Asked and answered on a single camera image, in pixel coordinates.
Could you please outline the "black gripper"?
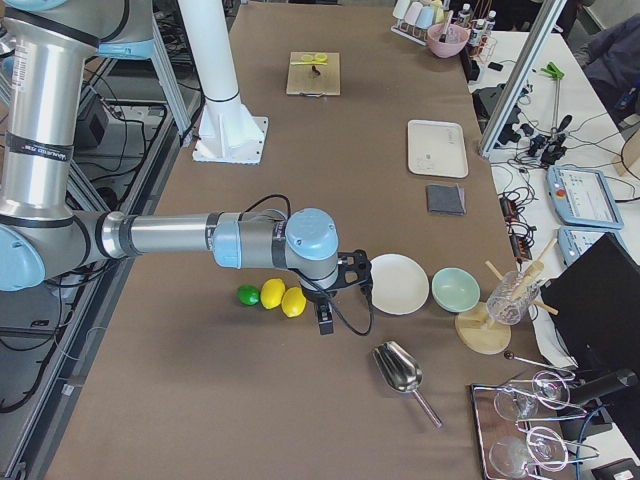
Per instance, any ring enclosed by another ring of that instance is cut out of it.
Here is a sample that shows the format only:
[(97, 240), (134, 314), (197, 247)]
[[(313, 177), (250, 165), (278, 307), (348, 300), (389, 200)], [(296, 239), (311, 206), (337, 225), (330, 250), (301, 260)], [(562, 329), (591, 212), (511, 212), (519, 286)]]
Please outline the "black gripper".
[(320, 334), (333, 334), (334, 323), (330, 306), (332, 296), (324, 290), (312, 290), (304, 286), (301, 289), (304, 297), (314, 306)]

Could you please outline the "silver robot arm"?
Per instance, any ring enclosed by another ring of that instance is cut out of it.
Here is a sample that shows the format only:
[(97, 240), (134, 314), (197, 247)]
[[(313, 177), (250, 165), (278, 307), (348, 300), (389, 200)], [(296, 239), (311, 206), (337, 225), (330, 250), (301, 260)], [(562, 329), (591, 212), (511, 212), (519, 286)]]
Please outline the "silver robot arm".
[(9, 1), (15, 39), (10, 117), (1, 181), (1, 287), (18, 291), (106, 259), (151, 252), (209, 251), (230, 268), (295, 272), (333, 330), (338, 236), (332, 218), (307, 208), (272, 213), (136, 216), (74, 211), (67, 180), (85, 62), (146, 59), (154, 52), (148, 1)]

